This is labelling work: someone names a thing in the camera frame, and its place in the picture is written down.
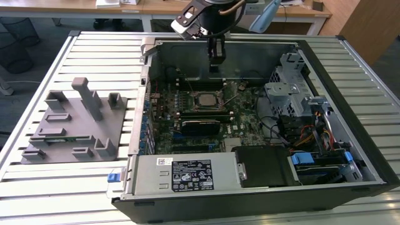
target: white cable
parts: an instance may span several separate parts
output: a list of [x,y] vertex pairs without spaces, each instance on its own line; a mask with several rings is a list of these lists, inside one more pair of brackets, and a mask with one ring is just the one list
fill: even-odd
[[41,83],[40,81],[8,81],[5,83]]

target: black mesh trash can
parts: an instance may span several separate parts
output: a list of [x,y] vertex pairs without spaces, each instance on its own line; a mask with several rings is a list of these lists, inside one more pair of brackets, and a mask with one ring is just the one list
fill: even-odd
[[6,31],[16,35],[14,38],[22,46],[33,46],[40,42],[40,38],[29,18],[1,17],[0,23]]
[[18,74],[32,68],[33,61],[14,35],[0,32],[0,65],[9,73]]

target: motherboard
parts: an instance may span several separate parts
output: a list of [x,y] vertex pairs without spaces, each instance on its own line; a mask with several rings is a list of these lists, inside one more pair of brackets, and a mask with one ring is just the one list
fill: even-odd
[[256,119],[258,87],[244,80],[205,83],[177,79],[152,94],[156,154],[228,152],[265,145]]

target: small circuit board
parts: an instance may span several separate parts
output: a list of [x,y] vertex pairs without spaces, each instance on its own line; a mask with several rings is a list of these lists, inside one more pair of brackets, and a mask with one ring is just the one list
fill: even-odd
[[[152,94],[156,154],[226,152],[236,146],[265,145],[253,110],[257,88],[245,84],[226,81],[218,90],[181,90],[166,84]],[[198,128],[206,130],[204,134],[182,134],[181,126],[204,121],[210,123]],[[209,135],[214,127],[220,130]]]

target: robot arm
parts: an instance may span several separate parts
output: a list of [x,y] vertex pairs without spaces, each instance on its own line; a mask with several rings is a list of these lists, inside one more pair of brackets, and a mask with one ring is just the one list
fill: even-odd
[[[170,27],[182,39],[205,38],[208,43],[209,71],[217,72],[225,60],[224,34],[238,23],[249,0],[192,0]],[[249,30],[262,33],[273,19],[281,0],[272,0],[257,16]]]

